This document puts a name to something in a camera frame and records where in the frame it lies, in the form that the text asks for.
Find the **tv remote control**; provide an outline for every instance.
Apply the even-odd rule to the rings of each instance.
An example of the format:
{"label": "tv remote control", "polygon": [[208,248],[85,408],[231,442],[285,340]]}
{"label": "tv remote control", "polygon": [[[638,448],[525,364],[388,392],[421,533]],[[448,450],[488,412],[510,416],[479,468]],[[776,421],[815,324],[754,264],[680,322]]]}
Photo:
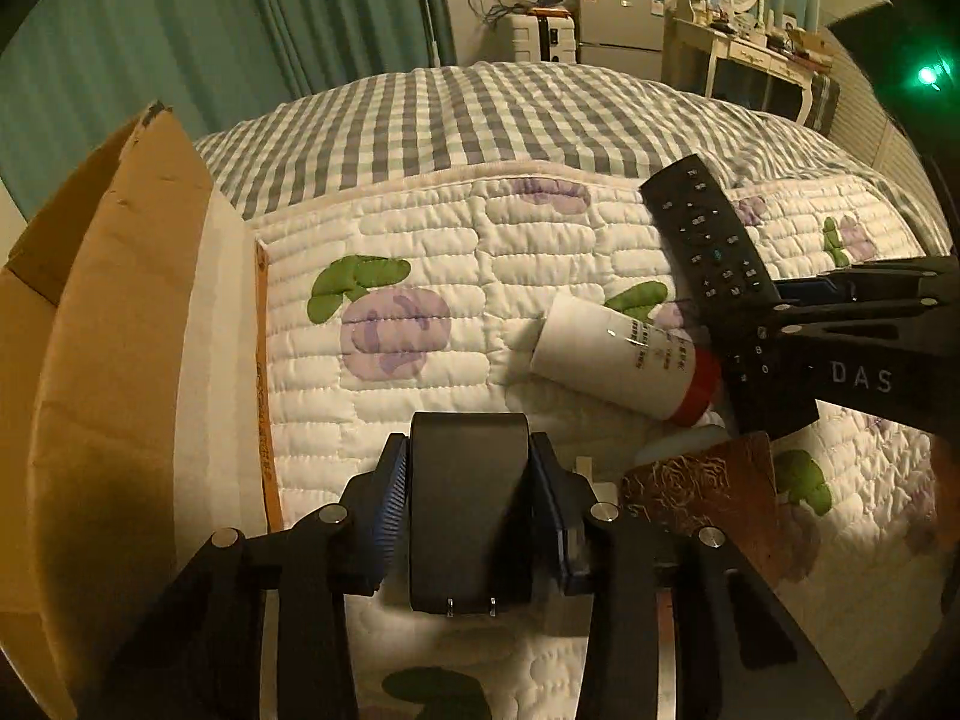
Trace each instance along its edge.
{"label": "tv remote control", "polygon": [[640,194],[709,329],[740,432],[777,439],[815,422],[816,401],[778,378],[776,286],[704,162],[685,157],[652,175]]}

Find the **bed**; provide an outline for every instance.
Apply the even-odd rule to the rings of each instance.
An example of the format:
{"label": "bed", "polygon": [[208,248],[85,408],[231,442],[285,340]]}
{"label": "bed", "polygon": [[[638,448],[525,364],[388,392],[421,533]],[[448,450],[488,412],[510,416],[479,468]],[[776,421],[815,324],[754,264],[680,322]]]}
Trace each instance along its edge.
{"label": "bed", "polygon": [[[590,456],[611,480],[664,435],[527,367],[558,290],[602,302],[656,282],[651,321],[702,337],[638,191],[690,153],[774,278],[949,248],[938,209],[812,130],[599,68],[376,76],[197,146],[271,260],[270,405],[288,525],[336,500],[416,410],[522,410],[561,461]],[[361,267],[377,289],[353,291]],[[315,300],[320,274],[352,288]],[[377,322],[372,334],[364,322]],[[776,591],[862,706],[939,624],[946,558],[931,536],[928,437],[819,407],[818,423],[775,443],[817,464],[830,491],[817,512],[781,501],[790,571]],[[574,716],[586,629],[553,630],[546,589],[526,610],[451,621],[405,610],[403,581],[397,572],[373,599],[347,601],[361,716],[413,717],[451,694],[462,717]]]}

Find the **refrigerator door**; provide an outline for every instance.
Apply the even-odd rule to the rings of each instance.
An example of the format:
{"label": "refrigerator door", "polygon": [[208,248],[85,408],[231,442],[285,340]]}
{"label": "refrigerator door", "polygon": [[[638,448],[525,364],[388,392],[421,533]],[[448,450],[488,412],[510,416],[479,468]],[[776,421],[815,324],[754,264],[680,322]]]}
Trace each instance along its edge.
{"label": "refrigerator door", "polygon": [[653,0],[579,0],[580,40],[659,52],[664,49],[664,16]]}
{"label": "refrigerator door", "polygon": [[638,79],[659,81],[664,55],[642,49],[618,49],[612,46],[580,47],[580,64],[618,70]]}

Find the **white suitcase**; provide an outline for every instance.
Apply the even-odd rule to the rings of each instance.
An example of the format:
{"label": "white suitcase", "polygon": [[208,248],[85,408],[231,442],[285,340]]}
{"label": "white suitcase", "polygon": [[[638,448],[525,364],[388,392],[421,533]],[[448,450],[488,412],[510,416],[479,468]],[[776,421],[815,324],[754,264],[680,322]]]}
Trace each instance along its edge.
{"label": "white suitcase", "polygon": [[496,34],[504,61],[577,63],[573,19],[512,13],[500,19]]}

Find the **quilted mattress pad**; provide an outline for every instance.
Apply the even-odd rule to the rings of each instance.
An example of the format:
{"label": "quilted mattress pad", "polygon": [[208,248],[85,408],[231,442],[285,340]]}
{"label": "quilted mattress pad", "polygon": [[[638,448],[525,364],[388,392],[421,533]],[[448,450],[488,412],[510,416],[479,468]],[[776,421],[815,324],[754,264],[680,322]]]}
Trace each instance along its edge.
{"label": "quilted mattress pad", "polygon": [[[635,316],[703,337],[639,184],[499,163],[253,220],[271,262],[270,409],[286,524],[336,500],[417,410],[526,413],[562,463],[590,456],[610,481],[672,431],[529,372],[559,290],[598,303],[632,290]],[[859,177],[757,184],[728,198],[774,279],[923,253]],[[778,594],[859,706],[913,664],[939,623],[929,442],[819,405],[818,423],[774,446],[829,490],[781,501],[792,568]],[[543,601],[496,619],[412,613],[403,584],[397,570],[373,599],[347,599],[361,716],[415,717],[455,695],[462,717],[574,717],[586,628],[558,635]]]}

